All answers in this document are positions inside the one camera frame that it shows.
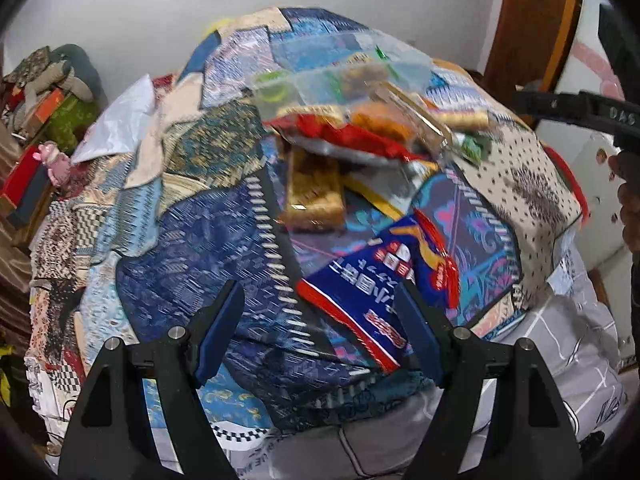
patchwork blanket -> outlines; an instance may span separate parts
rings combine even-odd
[[[84,191],[52,204],[33,253],[28,365],[64,392],[62,404],[106,338],[144,342],[187,323],[229,278],[244,287],[244,316],[220,372],[198,392],[227,449],[257,446],[274,428],[380,416],[431,387],[410,351],[401,369],[383,374],[350,330],[294,293],[300,277],[392,220],[348,193],[343,231],[284,231],[276,219],[286,163],[247,90],[257,72],[325,66],[364,50],[368,37],[364,25],[322,9],[231,21],[194,51],[190,72],[157,80],[158,110],[137,153],[94,161]],[[318,41],[322,56],[287,48],[294,38]],[[401,58],[426,58],[385,42]],[[462,69],[436,62],[420,93],[442,109],[489,110],[497,120],[488,160],[448,165],[414,199],[460,269],[460,305],[447,315],[493,338],[536,303],[580,206],[535,134]],[[163,428],[155,384],[145,381],[145,391],[152,425]]]

blue gripper pad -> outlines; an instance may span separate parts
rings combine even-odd
[[[188,325],[190,373],[201,387],[218,373],[236,325],[244,310],[244,290],[228,280],[211,306],[201,308]]]
[[[420,363],[425,377],[437,386],[443,386],[450,373],[452,348],[449,333],[452,330],[447,317],[437,308],[424,303],[420,292],[409,280],[396,286],[394,310]]]

metal screw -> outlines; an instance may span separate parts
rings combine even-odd
[[[180,339],[186,333],[187,331],[183,326],[172,326],[169,329],[169,337],[171,339]]]
[[[518,344],[523,350],[533,350],[536,347],[536,344],[528,337],[518,339]]]
[[[460,341],[464,341],[471,337],[471,330],[463,326],[457,326],[453,329],[453,337],[460,339]]]
[[[104,347],[107,350],[115,350],[120,344],[120,339],[117,337],[110,337],[104,342]]]

white plastic bag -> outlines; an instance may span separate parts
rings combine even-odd
[[[155,109],[154,86],[147,74],[127,88],[89,127],[71,156],[71,163],[134,152]]]

stuffed animal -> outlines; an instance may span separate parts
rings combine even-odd
[[[38,152],[33,158],[41,161],[47,168],[51,183],[56,187],[63,187],[69,180],[71,160],[60,152],[55,142],[48,140],[38,146]]]

